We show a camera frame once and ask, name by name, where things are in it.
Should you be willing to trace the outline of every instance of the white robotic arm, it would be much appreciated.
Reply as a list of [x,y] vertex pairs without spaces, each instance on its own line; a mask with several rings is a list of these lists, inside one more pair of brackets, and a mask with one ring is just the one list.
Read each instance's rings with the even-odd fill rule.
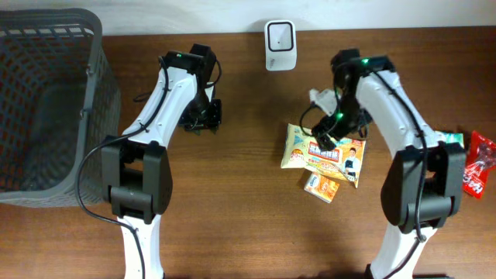
[[[118,221],[137,235],[136,240],[122,227],[125,279],[142,278],[143,268],[146,279],[164,277],[160,219],[172,192],[167,147],[177,125],[190,131],[219,127],[221,103],[213,99],[215,83],[208,82],[215,62],[219,63],[208,46],[196,44],[190,53],[170,52],[161,57],[157,85],[123,133],[132,136],[102,149],[104,198],[112,204]],[[143,171],[126,168],[125,163],[134,160],[143,161]]]
[[[458,143],[443,143],[425,123],[387,57],[342,50],[332,59],[332,72],[341,98],[330,90],[310,92],[327,114],[312,128],[321,150],[335,147],[330,137],[340,140],[373,119],[393,157],[381,191],[386,234],[366,278],[411,278],[426,241],[460,206],[465,152]],[[434,177],[425,180],[425,170]]]

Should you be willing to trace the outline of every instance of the wooden table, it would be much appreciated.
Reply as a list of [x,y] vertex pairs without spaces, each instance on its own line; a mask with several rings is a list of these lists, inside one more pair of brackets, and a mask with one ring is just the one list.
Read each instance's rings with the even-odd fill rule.
[[[496,140],[496,28],[298,32],[292,71],[265,70],[262,33],[118,36],[104,49],[122,90],[120,130],[143,104],[133,96],[157,81],[157,56],[212,47],[222,62],[216,135],[177,130],[169,148],[174,193],[161,223],[160,255],[174,277],[309,278],[362,273],[382,243],[380,190],[391,164],[371,126],[358,189],[343,184],[328,205],[302,190],[304,170],[282,170],[288,123],[310,88],[332,84],[338,50],[386,53],[434,129],[478,130]],[[310,126],[321,115],[308,116]],[[91,208],[110,215],[108,205]],[[496,174],[481,200],[463,194],[460,212],[429,241],[415,269],[457,278],[496,274]],[[120,228],[79,208],[0,205],[0,277],[122,278]]]

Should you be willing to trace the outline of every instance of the mesh basket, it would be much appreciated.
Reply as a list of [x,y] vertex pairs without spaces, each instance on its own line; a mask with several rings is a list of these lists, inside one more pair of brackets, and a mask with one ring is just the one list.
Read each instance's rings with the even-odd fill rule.
[[[0,202],[76,205],[82,157],[119,123],[120,91],[102,50],[102,24],[84,9],[0,12]],[[101,160],[81,179],[101,201]]]

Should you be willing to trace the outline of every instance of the wall-mounted device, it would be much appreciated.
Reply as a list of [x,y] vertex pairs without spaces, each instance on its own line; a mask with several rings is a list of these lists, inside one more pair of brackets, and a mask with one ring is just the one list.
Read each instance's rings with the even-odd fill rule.
[[296,31],[290,20],[272,20],[265,24],[265,68],[287,71],[296,66]]

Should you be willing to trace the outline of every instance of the black cable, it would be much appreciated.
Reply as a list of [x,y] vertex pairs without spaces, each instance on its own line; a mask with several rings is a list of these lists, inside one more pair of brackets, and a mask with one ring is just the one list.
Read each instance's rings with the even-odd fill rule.
[[220,67],[220,62],[217,59],[215,59],[215,62],[217,63],[217,67],[219,67],[219,75],[217,76],[217,79],[214,82],[212,82],[211,84],[207,84],[205,88],[210,88],[212,86],[215,86],[217,82],[220,81],[220,77],[222,76],[222,67]]
[[402,270],[403,267],[405,267],[406,264],[412,258],[413,254],[417,250],[417,247],[419,247],[419,244],[420,244],[419,239],[418,238],[415,238],[415,242],[413,243],[412,248],[410,248],[410,250],[408,251],[408,254],[406,254],[406,256],[403,259],[403,261],[401,262],[401,264],[398,267],[396,267],[392,272],[390,272],[384,279],[389,279],[389,278],[393,277],[393,275],[395,275],[396,273],[398,273],[400,270]]
[[419,246],[420,243],[424,243],[427,238],[422,235],[422,231],[420,230],[420,203],[422,201],[422,192],[424,191],[424,183],[425,183],[425,173],[427,171],[427,159],[428,159],[428,154],[427,154],[427,142],[425,141],[424,137],[424,132],[420,128],[419,123],[417,122],[417,119],[413,115],[413,112],[411,109],[408,107],[406,104],[405,100],[401,98],[396,90],[394,90],[376,71],[372,71],[379,80],[381,80],[382,84],[389,90],[389,92],[400,102],[400,104],[405,107],[406,112],[408,113],[408,116],[412,119],[413,125],[415,126],[415,129],[417,130],[418,137],[420,137],[420,141],[422,142],[422,170],[420,173],[420,179],[418,181],[418,190],[417,190],[417,198],[415,199],[415,231],[417,234],[417,237],[415,238],[415,242],[408,252],[407,256],[403,259],[403,262],[401,263],[400,266],[395,268],[392,272],[389,273],[388,276],[386,276],[384,279],[390,278],[391,276],[395,275],[397,272],[399,272],[410,260],[412,257],[413,253],[417,249],[417,246]]
[[162,97],[160,98],[159,103],[158,103],[157,107],[155,108],[155,110],[153,111],[153,114],[151,115],[151,117],[145,122],[145,124],[142,124],[141,127],[138,130],[136,130],[136,131],[134,131],[132,133],[126,134],[124,136],[120,136],[120,137],[117,137],[115,139],[111,139],[109,141],[100,143],[96,147],[94,147],[90,152],[88,152],[88,154],[86,154],[86,156],[83,158],[83,160],[79,164],[79,167],[77,168],[76,183],[75,183],[75,187],[74,187],[74,193],[76,195],[77,203],[79,204],[79,206],[81,207],[81,209],[83,209],[83,211],[86,214],[88,214],[89,216],[91,216],[91,217],[93,217],[95,219],[102,220],[102,221],[109,222],[109,223],[114,224],[114,225],[118,225],[118,226],[124,227],[124,228],[128,229],[132,233],[133,238],[134,238],[134,241],[136,242],[136,248],[138,249],[139,260],[141,261],[141,268],[143,270],[143,272],[142,272],[142,278],[143,279],[145,279],[145,260],[144,260],[144,257],[143,257],[143,251],[141,250],[141,245],[140,245],[140,242],[139,242],[139,239],[138,239],[138,234],[137,234],[136,230],[132,226],[130,226],[128,224],[125,224],[124,222],[115,221],[113,219],[109,219],[109,218],[106,218],[104,216],[101,216],[101,215],[98,215],[98,214],[96,214],[94,212],[89,211],[86,208],[86,206],[84,205],[84,202],[83,202],[83,200],[81,198],[81,193],[79,191],[79,184],[81,183],[81,174],[83,172],[83,168],[84,168],[85,164],[88,162],[89,158],[93,154],[95,154],[96,152],[98,152],[103,147],[112,145],[114,143],[118,143],[118,142],[120,142],[122,140],[126,140],[126,139],[130,138],[131,136],[135,136],[135,135],[137,135],[137,134],[139,134],[139,133],[141,133],[143,131],[147,132],[146,128],[152,123],[152,121],[157,116],[158,112],[160,111],[160,108],[162,107],[162,104],[165,101],[165,96],[167,95],[167,91],[169,90],[169,75],[167,73],[167,67],[166,67],[166,65],[165,65],[164,60],[162,59],[162,57],[159,57],[159,61],[160,61],[160,66],[162,67],[162,69],[164,69],[165,86],[164,86],[164,93],[162,94]]
[[145,92],[142,94],[137,95],[136,97],[133,98],[133,102],[144,102],[148,100],[148,98],[152,95],[153,92]]

